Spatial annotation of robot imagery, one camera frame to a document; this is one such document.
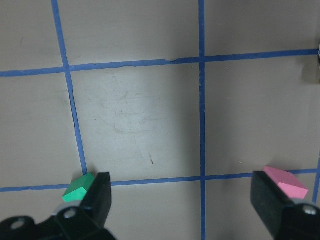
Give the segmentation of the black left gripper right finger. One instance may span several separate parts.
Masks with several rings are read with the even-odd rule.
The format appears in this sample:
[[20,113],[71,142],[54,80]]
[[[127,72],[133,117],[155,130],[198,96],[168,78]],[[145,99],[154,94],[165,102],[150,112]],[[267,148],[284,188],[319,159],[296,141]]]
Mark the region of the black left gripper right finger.
[[264,171],[252,173],[250,202],[274,240],[320,238],[320,208],[290,198]]

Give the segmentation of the pink cube near arm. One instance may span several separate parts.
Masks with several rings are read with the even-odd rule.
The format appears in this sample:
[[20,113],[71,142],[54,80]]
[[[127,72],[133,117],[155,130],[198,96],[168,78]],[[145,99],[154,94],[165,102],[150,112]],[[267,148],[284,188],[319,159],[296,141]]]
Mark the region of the pink cube near arm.
[[308,189],[290,172],[266,165],[263,171],[291,199],[304,200]]

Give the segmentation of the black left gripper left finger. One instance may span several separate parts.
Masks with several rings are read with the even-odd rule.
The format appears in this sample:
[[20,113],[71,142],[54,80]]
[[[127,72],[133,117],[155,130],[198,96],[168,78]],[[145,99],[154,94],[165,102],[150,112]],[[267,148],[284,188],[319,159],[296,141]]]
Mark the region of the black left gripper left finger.
[[59,207],[47,220],[13,216],[0,222],[2,240],[114,240],[105,223],[112,205],[111,178],[98,173],[81,201]]

